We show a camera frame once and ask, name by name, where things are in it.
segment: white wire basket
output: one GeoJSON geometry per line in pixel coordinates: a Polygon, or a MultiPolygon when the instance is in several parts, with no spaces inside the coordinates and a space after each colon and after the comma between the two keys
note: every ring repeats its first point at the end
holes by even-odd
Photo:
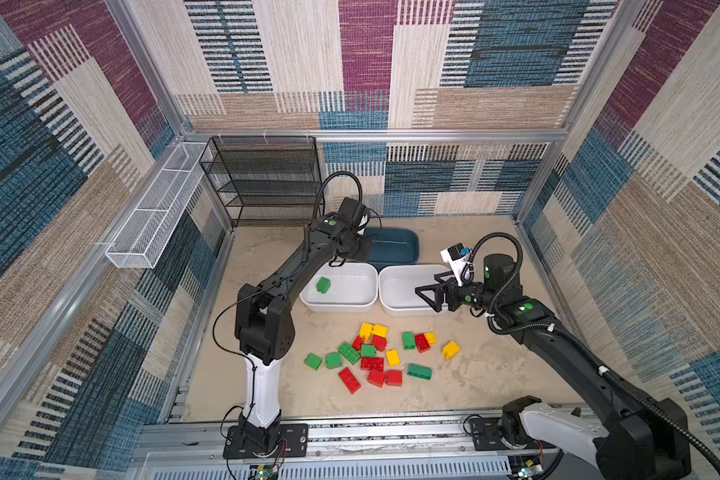
{"type": "Polygon", "coordinates": [[[206,144],[185,142],[166,160],[106,249],[117,268],[154,268],[202,178],[206,144]]]}

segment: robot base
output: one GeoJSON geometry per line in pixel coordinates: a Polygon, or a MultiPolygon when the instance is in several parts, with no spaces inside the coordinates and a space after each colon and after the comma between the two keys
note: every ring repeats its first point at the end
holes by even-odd
{"type": "MultiPolygon", "coordinates": [[[[305,457],[307,455],[307,439],[309,426],[306,423],[280,424],[277,444],[269,458],[275,458],[282,448],[282,439],[288,442],[286,457],[305,457]]],[[[241,458],[255,458],[259,448],[250,440],[246,440],[239,428],[230,428],[224,445],[225,460],[239,460],[241,458]]]]}

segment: beige floor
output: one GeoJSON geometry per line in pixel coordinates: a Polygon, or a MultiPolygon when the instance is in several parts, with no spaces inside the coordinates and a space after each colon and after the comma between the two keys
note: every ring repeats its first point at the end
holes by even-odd
{"type": "MultiPolygon", "coordinates": [[[[442,264],[439,251],[458,242],[473,246],[492,231],[514,233],[507,216],[435,217],[384,219],[384,226],[409,228],[421,243],[420,264],[442,264]]],[[[244,227],[238,230],[230,264],[224,275],[214,317],[237,296],[243,283],[256,284],[271,274],[302,241],[301,228],[244,227]]],[[[514,247],[495,239],[480,248],[482,259],[490,252],[511,254],[514,247]]],[[[538,274],[523,264],[520,280],[528,296],[551,305],[538,274]]],[[[473,318],[466,307],[440,316],[392,317],[379,302],[366,313],[314,313],[301,301],[292,311],[296,339],[285,357],[279,383],[284,416],[329,416],[347,413],[380,413],[450,408],[501,406],[523,395],[547,402],[580,402],[580,398],[544,361],[514,340],[492,334],[482,319],[473,318]],[[410,362],[429,366],[432,380],[403,377],[403,387],[379,389],[368,384],[359,363],[350,368],[362,384],[351,396],[337,370],[311,370],[307,354],[334,352],[343,341],[352,342],[362,322],[389,327],[390,348],[400,352],[402,367],[410,362]],[[435,332],[438,344],[422,354],[403,350],[402,332],[435,332]],[[454,340],[461,352],[451,361],[440,351],[454,340]]],[[[224,346],[236,348],[234,309],[222,317],[216,336],[224,346]]],[[[245,365],[242,358],[217,348],[208,329],[186,400],[187,421],[219,420],[231,406],[245,399],[245,365]]]]}

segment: blue tray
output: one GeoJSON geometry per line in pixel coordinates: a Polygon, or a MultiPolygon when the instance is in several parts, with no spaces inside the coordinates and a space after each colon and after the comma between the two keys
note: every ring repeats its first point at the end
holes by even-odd
{"type": "Polygon", "coordinates": [[[390,265],[413,265],[418,262],[418,235],[405,228],[368,227],[364,235],[373,237],[368,263],[381,271],[390,265]]]}

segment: white container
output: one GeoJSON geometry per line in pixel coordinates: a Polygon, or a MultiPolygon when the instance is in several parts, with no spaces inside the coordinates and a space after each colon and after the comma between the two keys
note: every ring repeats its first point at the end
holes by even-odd
{"type": "MultiPolygon", "coordinates": [[[[392,316],[437,315],[416,295],[414,289],[437,283],[434,275],[448,271],[450,269],[447,265],[396,265],[384,268],[378,274],[378,295],[384,311],[392,316]]],[[[448,312],[448,304],[443,303],[442,312],[448,312]]]]}
{"type": "Polygon", "coordinates": [[[298,298],[312,312],[360,313],[373,308],[378,298],[378,272],[371,264],[320,267],[298,298]],[[324,276],[331,281],[326,293],[317,292],[317,282],[324,276]]]}

